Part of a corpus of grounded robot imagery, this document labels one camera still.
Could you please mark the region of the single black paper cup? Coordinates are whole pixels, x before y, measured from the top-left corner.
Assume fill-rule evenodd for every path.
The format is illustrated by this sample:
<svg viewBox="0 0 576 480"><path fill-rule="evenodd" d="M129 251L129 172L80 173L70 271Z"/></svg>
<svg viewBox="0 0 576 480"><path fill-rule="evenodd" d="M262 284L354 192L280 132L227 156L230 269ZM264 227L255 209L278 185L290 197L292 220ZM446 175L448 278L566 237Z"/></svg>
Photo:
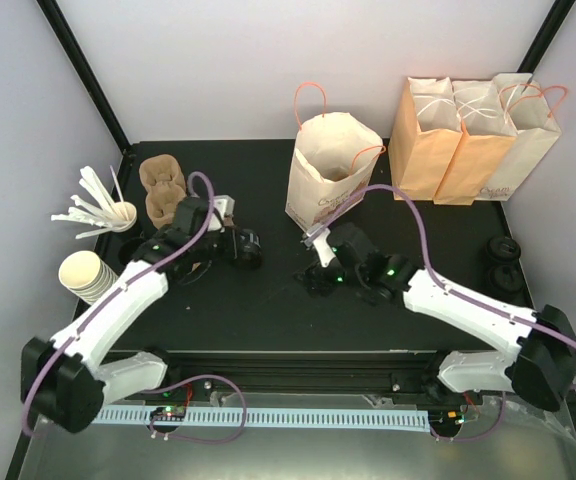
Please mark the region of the single black paper cup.
<svg viewBox="0 0 576 480"><path fill-rule="evenodd" d="M256 270L263 263L260 237L250 229L234 232L233 264L241 269Z"/></svg>

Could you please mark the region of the printed Cream Bear paper bag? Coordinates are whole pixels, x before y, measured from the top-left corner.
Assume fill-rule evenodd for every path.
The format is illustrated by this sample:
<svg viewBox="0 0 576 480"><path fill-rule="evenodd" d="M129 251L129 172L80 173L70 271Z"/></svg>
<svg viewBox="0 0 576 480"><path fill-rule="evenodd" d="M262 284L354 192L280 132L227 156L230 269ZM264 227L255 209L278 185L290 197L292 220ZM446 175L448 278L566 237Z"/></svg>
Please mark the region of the printed Cream Bear paper bag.
<svg viewBox="0 0 576 480"><path fill-rule="evenodd" d="M383 140L346 112L322 112L297 121L286 214L303 230L322 223L366 187Z"/></svg>

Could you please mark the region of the black paper cup stack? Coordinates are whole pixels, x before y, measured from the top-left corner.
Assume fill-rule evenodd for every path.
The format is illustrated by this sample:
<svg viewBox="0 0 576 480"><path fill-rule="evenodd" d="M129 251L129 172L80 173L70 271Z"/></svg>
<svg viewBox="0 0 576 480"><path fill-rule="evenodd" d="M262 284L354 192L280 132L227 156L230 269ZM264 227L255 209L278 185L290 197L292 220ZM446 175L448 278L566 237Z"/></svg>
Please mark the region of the black paper cup stack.
<svg viewBox="0 0 576 480"><path fill-rule="evenodd" d="M117 258L119 263L122 266L126 266L129 261L132 259L134 253L138 250L138 248L144 243L144 240L140 237L132 238L119 248L117 253Z"/></svg>

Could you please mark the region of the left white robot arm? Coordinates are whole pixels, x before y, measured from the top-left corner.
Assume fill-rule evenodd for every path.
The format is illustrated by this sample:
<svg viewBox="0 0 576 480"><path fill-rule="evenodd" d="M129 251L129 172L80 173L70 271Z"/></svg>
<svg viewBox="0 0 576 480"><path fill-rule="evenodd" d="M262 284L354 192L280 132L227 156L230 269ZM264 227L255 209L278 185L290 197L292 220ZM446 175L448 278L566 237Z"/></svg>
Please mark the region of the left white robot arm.
<svg viewBox="0 0 576 480"><path fill-rule="evenodd" d="M148 351L105 362L110 348L170 285L198 263L236 254L234 200L187 197L172 224L143 242L115 283L50 340L31 339L21 354L23 412L36 412L78 433L100 410L152 391L161 399L182 388L181 372Z"/></svg>

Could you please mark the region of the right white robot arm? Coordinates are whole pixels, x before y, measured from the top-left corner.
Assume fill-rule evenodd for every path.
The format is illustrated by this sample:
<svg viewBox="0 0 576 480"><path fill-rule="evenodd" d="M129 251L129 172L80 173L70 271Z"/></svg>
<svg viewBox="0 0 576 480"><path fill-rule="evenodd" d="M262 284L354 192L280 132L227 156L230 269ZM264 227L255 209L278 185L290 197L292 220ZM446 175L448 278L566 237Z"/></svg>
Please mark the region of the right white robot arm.
<svg viewBox="0 0 576 480"><path fill-rule="evenodd" d="M551 305L534 311L454 285L402 255L382 253L352 223L315 224L302 241L316 255L302 274L312 295L352 286L367 301L399 302L489 345L484 352L452 351L425 374L429 400L491 390L514 393L541 410L560 409L576 376L576 336L563 311Z"/></svg>

